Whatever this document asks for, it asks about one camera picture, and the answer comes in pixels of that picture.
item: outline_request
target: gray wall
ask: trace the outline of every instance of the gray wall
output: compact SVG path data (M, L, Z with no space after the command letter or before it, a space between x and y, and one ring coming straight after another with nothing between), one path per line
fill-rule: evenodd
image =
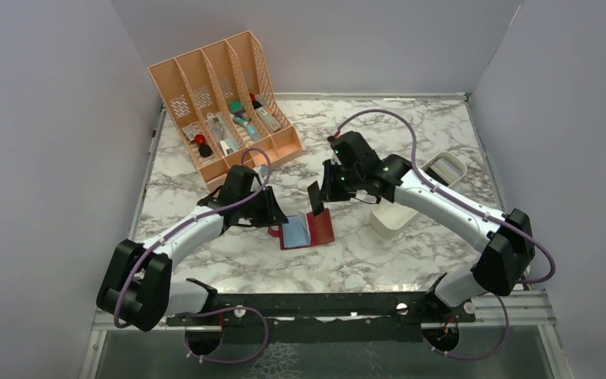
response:
M606 377L606 2L526 0L471 105L507 203L559 263L543 287L573 371Z
M278 92L470 92L522 0L112 0L145 65L251 29Z
M0 377L75 377L157 111L107 0L0 4Z

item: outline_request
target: black metal bar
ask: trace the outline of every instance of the black metal bar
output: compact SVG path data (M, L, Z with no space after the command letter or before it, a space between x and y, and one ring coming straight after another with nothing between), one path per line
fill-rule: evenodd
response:
M448 315L423 312L425 292L374 292L360 294L217 294L204 312L229 306L250 306L268 322L271 342L328 343L398 341L421 342L421 323L445 322ZM405 309L397 309L404 304ZM458 322L475 321L473 315L454 309ZM320 320L318 317L344 317ZM169 326L217 325L217 317L169 317ZM259 343L264 336L261 320L250 312L237 317L223 314L224 343Z

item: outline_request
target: glass panel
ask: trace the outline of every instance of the glass panel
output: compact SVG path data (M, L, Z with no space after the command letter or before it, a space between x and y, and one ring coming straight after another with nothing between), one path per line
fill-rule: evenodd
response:
M491 350L502 328L463 328L455 353L478 355ZM537 327L514 327L494 357L456 362L440 357L423 343L272 343L256 361L237 366L187 359L182 332L109 332L99 378L547 378L553 377ZM257 345L221 345L216 358L241 358Z

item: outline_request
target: white label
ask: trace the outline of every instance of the white label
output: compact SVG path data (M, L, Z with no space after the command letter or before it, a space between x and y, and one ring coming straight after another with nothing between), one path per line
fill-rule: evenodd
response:
M193 124L189 124L182 128L182 132L187 136L190 141L194 141L194 137L198 134L196 129L193 127Z

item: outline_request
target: marble surface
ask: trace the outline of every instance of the marble surface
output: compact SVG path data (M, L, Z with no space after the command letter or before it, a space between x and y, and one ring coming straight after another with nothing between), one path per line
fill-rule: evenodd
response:
M271 184L285 214L309 211L306 187L323 174L331 156L326 136L342 120L369 108L395 111L417 131L417 165L449 151L467 167L455 189L492 207L492 191L465 104L461 100L280 100L296 126L305 154L275 170ZM384 114L364 115L348 128L361 131L382 157L410 157L410 134ZM140 216L137 240L165 230L186 216L207 193L200 175L167 118ZM457 235L421 217L393 239L381 238L368 223L370 205L329 204L336 241L298 250L279 249L265 229L234 227L191 254L173 281L197 278L221 292L425 291L443 272L477 257Z

